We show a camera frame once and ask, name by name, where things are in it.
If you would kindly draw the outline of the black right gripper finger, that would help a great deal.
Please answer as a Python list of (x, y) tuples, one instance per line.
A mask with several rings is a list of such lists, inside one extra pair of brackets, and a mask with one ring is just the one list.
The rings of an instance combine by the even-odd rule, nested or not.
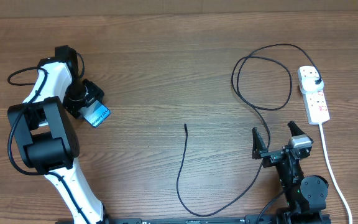
[(293, 137), (305, 135), (305, 132), (302, 131), (294, 121), (290, 121), (287, 125), (290, 128), (290, 132)]
[(256, 127), (252, 128), (252, 137), (253, 137), (252, 158), (260, 159), (263, 153), (268, 152), (268, 149)]

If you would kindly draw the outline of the Samsung Galaxy smartphone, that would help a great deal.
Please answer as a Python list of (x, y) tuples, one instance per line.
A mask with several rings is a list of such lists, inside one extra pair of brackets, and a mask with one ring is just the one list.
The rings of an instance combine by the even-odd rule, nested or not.
[(97, 128), (111, 114), (110, 110), (98, 100), (89, 107), (82, 107), (80, 113), (94, 128)]

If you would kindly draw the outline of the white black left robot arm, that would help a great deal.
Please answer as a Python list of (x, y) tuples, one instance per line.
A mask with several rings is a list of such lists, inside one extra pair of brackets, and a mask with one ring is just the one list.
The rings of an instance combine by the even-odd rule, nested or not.
[(72, 223), (111, 223), (80, 167), (80, 144), (69, 117), (98, 127), (111, 111), (103, 105), (104, 91), (83, 77), (83, 57), (63, 45), (53, 57), (40, 60), (37, 81), (29, 96), (10, 106), (7, 154), (21, 174), (42, 175), (59, 192)]

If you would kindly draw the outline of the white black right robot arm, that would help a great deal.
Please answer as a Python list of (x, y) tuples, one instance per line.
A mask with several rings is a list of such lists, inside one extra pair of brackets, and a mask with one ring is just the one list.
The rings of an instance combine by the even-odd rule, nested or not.
[(310, 156), (313, 140), (294, 121), (288, 123), (291, 138), (280, 150), (269, 151), (256, 127), (252, 129), (252, 158), (264, 168), (274, 167), (282, 191), (258, 215), (246, 215), (246, 223), (330, 223), (323, 215), (328, 181), (320, 175), (304, 176), (300, 161)]

